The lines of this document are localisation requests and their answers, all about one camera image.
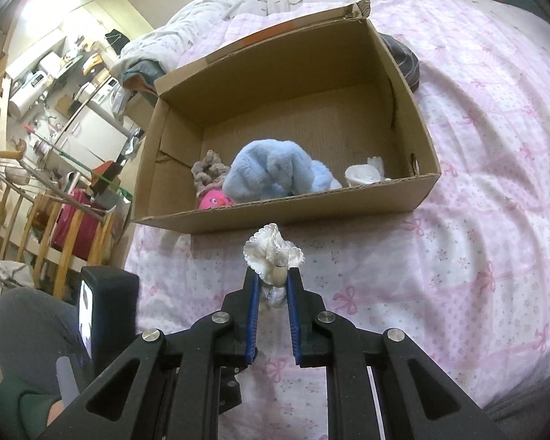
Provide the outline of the cream lace sock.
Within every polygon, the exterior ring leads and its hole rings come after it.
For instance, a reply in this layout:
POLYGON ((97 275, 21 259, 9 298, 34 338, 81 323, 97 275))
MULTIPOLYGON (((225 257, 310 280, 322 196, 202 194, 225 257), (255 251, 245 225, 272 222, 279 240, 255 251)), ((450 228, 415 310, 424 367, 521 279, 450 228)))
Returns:
POLYGON ((282 307, 288 272, 305 261, 302 249, 286 241, 277 224, 267 224, 251 235, 242 250, 247 266, 259 277, 264 304, 270 309, 282 307))

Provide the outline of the pink plush toy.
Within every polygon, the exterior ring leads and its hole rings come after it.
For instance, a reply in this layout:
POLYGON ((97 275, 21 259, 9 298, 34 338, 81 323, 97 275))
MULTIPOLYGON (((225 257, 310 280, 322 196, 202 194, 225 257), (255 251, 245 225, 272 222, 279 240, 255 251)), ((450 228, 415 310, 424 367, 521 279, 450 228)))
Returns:
POLYGON ((200 210, 211 210, 232 206, 234 202, 222 192, 222 189, 207 191, 201 198, 198 208, 200 210))

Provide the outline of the dark plaid cloth bundle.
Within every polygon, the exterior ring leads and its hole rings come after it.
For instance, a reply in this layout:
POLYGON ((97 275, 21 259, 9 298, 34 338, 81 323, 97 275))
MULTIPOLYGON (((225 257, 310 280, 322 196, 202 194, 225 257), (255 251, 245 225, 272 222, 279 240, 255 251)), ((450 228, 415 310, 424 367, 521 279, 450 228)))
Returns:
POLYGON ((395 64, 401 71, 410 90, 415 92, 420 83, 419 59, 404 43, 399 42, 393 36, 380 33, 380 38, 391 53, 395 64))

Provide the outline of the yellow wooden chair frame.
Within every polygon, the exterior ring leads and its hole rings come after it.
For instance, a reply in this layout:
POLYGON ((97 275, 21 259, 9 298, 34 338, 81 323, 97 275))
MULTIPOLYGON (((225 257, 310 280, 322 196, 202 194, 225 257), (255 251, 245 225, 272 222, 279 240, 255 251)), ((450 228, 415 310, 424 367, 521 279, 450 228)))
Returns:
POLYGON ((71 296, 70 273, 105 262, 116 213, 77 208, 48 193, 0 190, 0 262, 12 261, 32 287, 71 296))

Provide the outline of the white washing machine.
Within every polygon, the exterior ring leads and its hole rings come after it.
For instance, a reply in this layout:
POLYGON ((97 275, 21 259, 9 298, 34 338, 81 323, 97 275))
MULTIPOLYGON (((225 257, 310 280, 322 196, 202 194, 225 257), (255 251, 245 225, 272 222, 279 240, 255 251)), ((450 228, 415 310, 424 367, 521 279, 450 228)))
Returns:
POLYGON ((87 106, 95 110, 99 108, 101 111, 113 116, 112 109, 113 98, 118 94, 118 90, 121 88, 119 81, 114 77, 110 77, 103 84, 97 85, 94 81, 91 81, 88 85, 90 92, 90 101, 87 102, 87 106))

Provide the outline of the pink patterned bed quilt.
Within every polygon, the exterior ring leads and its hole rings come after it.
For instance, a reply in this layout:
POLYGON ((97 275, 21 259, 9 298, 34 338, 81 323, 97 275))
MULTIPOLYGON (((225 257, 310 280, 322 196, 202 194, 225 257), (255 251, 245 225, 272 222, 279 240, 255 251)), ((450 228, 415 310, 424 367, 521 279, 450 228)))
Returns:
MULTIPOLYGON (((238 16, 240 31, 212 30, 184 65, 294 19, 238 16)), ((378 1, 370 22, 419 59, 412 95, 440 177, 410 212, 278 226, 330 310, 405 331, 511 438, 535 435, 550 412, 550 25, 491 0, 378 1), (521 396, 529 423, 515 427, 521 396)), ((139 328, 170 333, 216 311, 260 228, 140 224, 127 261, 139 328)))

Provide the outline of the white sock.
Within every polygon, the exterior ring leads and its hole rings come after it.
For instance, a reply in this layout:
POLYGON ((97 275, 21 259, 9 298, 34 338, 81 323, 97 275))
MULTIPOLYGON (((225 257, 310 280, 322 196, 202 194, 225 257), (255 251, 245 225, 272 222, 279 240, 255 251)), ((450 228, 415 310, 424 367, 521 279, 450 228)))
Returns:
POLYGON ((345 179, 350 187, 368 186, 391 180, 385 176, 384 160, 378 156, 368 157, 366 164, 346 168, 345 179))

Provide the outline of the white water heater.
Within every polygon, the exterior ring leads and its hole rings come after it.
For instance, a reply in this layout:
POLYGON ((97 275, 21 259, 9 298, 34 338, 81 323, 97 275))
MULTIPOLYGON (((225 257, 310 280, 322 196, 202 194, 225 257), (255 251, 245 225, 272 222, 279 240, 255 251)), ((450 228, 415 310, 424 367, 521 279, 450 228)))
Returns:
POLYGON ((8 102, 8 114, 19 119, 49 87, 49 76, 38 70, 18 89, 8 102))

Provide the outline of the grey white rolled duvet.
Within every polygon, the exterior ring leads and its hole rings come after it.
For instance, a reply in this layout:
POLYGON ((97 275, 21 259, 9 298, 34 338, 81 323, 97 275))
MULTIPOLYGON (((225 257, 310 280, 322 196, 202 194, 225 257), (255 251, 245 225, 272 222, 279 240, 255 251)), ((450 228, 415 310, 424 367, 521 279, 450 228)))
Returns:
POLYGON ((117 80, 139 61, 154 61, 167 73, 177 68, 182 55, 243 0, 192 0, 165 25, 131 40, 122 50, 111 74, 117 80))

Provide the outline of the light blue plush slipper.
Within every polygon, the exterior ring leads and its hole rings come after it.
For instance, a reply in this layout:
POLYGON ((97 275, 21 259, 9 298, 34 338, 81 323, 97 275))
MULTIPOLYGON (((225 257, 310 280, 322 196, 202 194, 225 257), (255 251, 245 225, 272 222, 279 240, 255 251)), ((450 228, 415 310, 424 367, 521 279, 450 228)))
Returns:
POLYGON ((233 202, 250 203, 341 189, 322 162, 293 141, 255 140, 235 156, 222 183, 233 202))

